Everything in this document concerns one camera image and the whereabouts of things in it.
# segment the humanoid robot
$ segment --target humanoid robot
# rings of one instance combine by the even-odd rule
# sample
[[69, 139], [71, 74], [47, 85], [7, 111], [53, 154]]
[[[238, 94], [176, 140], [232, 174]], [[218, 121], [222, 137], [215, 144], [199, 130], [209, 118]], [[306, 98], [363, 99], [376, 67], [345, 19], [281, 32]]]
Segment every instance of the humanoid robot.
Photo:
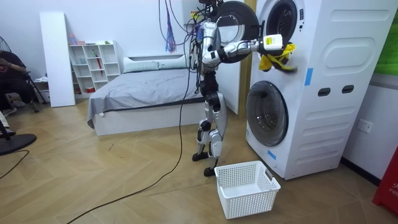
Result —
[[[267, 35], [254, 40], [240, 40], [232, 42], [223, 48], [218, 47], [220, 32], [216, 22], [207, 20], [202, 22], [200, 28], [203, 32], [201, 42], [202, 53], [200, 75], [200, 92], [205, 98], [206, 119], [199, 122], [197, 132], [197, 153], [192, 156], [193, 161], [209, 158], [210, 166], [205, 169], [206, 177], [215, 174], [214, 168], [217, 166], [218, 158], [223, 147], [223, 138], [227, 126], [227, 110], [223, 94], [218, 91], [216, 81], [216, 70], [220, 63], [230, 63], [232, 58], [239, 57], [244, 59], [251, 52], [261, 54], [269, 53], [273, 50], [282, 50], [283, 42], [280, 34]], [[215, 129], [211, 129], [212, 123], [216, 124]], [[208, 152], [204, 152], [206, 144], [209, 143]]]

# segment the wooden floor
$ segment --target wooden floor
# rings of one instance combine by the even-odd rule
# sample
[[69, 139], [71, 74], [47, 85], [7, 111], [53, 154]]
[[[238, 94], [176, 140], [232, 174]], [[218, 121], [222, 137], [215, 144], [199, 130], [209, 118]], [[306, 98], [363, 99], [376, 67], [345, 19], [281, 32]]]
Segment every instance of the wooden floor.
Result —
[[[37, 141], [19, 166], [0, 180], [0, 224], [64, 224], [91, 207], [140, 190], [176, 163], [178, 128], [96, 136], [86, 124], [86, 101], [41, 112], [19, 110], [8, 121]], [[183, 156], [157, 185], [85, 215], [75, 223], [398, 223], [371, 203], [376, 187], [345, 166], [284, 181], [272, 211], [226, 220], [207, 161], [192, 162], [196, 125], [184, 126]], [[258, 160], [244, 138], [245, 120], [229, 119], [220, 164]], [[21, 158], [0, 157], [0, 175]]]

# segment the front-loading door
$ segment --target front-loading door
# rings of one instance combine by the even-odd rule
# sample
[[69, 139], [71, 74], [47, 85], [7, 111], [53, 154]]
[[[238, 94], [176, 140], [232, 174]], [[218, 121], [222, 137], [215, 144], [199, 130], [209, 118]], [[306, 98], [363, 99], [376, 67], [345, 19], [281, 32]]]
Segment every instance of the front-loading door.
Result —
[[254, 137], [265, 146], [283, 141], [289, 123], [282, 94], [267, 81], [255, 83], [248, 94], [246, 114]]
[[269, 14], [263, 16], [268, 16], [265, 28], [266, 34], [280, 34], [284, 43], [287, 43], [293, 36], [297, 25], [297, 8], [293, 0], [277, 1], [272, 6]]

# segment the robot leg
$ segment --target robot leg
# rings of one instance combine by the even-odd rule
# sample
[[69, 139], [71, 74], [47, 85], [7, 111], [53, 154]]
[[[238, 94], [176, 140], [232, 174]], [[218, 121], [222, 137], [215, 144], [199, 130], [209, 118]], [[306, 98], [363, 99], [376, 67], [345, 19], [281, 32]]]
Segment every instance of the robot leg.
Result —
[[225, 105], [224, 96], [222, 93], [217, 92], [213, 96], [215, 104], [213, 105], [213, 117], [216, 123], [216, 129], [212, 130], [209, 134], [209, 162], [210, 166], [205, 169], [204, 175], [206, 177], [215, 175], [214, 168], [217, 166], [218, 158], [223, 149], [223, 139], [228, 122], [227, 110]]
[[197, 153], [192, 156], [192, 161], [196, 162], [208, 158], [208, 153], [203, 152], [207, 142], [209, 141], [209, 132], [213, 122], [213, 107], [205, 102], [206, 119], [199, 122], [198, 135], [197, 135]]

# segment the bookshelf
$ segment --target bookshelf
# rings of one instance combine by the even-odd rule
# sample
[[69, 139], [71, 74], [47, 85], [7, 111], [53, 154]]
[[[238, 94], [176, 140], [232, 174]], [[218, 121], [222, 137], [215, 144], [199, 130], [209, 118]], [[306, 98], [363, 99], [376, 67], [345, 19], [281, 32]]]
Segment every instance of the bookshelf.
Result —
[[79, 87], [81, 98], [90, 97], [87, 88], [94, 87], [98, 90], [121, 74], [116, 43], [113, 40], [108, 42], [109, 44], [69, 46], [73, 87]]

